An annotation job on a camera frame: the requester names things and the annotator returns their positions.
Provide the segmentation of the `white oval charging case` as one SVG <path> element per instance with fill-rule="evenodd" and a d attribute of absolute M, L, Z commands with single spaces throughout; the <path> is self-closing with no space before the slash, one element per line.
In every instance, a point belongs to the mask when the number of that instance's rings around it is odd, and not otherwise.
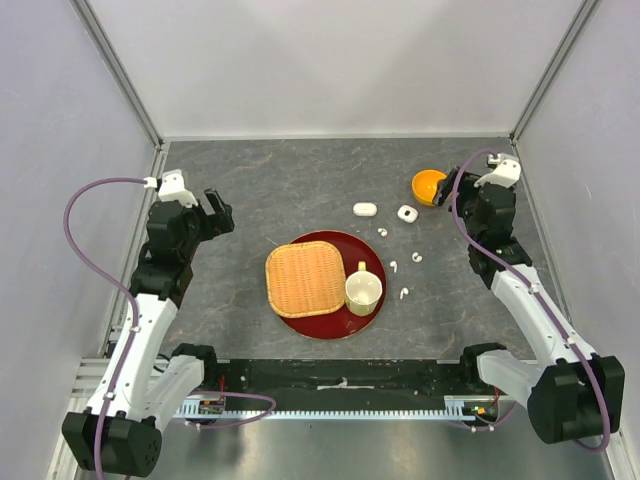
<path fill-rule="evenodd" d="M 358 217 L 373 217 L 377 214 L 378 208 L 372 202 L 357 202 L 353 205 L 352 211 Z"/>

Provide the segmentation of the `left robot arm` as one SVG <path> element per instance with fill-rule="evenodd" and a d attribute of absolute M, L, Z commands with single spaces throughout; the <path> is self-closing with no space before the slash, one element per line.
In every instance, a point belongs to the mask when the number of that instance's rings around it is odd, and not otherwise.
<path fill-rule="evenodd" d="M 162 340 L 193 277 L 191 262 L 201 243 L 233 231 L 232 208 L 214 189 L 204 194 L 206 213 L 191 191 L 157 189 L 149 210 L 147 240 L 130 284 L 124 286 L 97 265 L 91 268 L 128 302 L 122 332 L 108 366 L 81 412 L 67 413 L 62 435 L 80 468 L 145 478 L 155 468 L 168 423 L 195 390 L 219 382 L 215 350 L 182 344 L 164 372 L 151 378 Z"/>

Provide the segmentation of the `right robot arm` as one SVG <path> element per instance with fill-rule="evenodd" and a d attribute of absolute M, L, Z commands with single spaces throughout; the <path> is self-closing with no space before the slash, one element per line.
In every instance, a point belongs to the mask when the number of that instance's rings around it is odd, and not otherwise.
<path fill-rule="evenodd" d="M 458 381 L 477 394 L 490 385 L 526 409 L 546 444 L 586 439 L 603 452 L 619 429 L 625 371 L 614 356 L 603 357 L 569 324 L 540 283 L 532 260 L 513 236 L 513 187 L 491 183 L 462 168 L 438 181 L 437 206 L 450 210 L 468 242 L 472 270 L 507 308 L 525 335 L 537 362 L 516 359 L 497 343 L 467 347 Z"/>

